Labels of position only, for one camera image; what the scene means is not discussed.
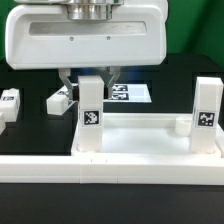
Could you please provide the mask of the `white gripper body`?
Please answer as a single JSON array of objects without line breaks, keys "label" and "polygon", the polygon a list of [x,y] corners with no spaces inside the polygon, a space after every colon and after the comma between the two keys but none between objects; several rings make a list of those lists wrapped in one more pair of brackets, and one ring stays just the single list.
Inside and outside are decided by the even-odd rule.
[{"label": "white gripper body", "polygon": [[168,0],[15,0],[5,29],[13,69],[158,65]]}]

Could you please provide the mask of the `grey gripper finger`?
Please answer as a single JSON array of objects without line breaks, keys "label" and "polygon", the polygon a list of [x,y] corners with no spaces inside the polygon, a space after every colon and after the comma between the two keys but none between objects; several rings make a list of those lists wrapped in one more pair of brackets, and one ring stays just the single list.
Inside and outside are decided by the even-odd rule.
[{"label": "grey gripper finger", "polygon": [[63,82],[63,84],[68,89],[68,97],[72,101],[78,101],[79,100],[79,88],[77,86],[73,86],[72,83],[69,80],[69,77],[71,75],[71,69],[70,68],[61,68],[58,70],[59,78]]}]

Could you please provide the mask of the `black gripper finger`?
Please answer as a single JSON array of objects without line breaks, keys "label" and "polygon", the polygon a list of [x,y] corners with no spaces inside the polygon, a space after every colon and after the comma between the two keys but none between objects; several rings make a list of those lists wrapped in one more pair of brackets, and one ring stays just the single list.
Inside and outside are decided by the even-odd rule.
[{"label": "black gripper finger", "polygon": [[104,72],[105,98],[112,98],[112,87],[120,76],[120,68],[117,66],[108,67]]}]

